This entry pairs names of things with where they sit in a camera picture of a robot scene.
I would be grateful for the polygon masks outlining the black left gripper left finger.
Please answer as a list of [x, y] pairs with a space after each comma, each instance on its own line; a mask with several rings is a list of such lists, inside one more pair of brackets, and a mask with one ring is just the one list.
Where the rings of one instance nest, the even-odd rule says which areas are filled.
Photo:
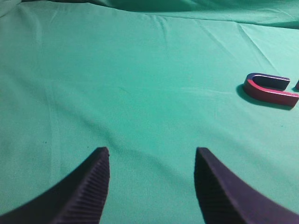
[[55, 186], [1, 215], [0, 222], [98, 224], [108, 195], [109, 179], [109, 150], [99, 147]]

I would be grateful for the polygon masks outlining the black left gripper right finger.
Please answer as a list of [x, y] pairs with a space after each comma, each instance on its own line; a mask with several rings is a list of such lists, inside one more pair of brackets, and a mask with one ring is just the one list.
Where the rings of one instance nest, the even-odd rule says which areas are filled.
[[206, 224], [297, 224], [298, 214], [262, 195], [208, 148], [196, 150], [194, 185]]

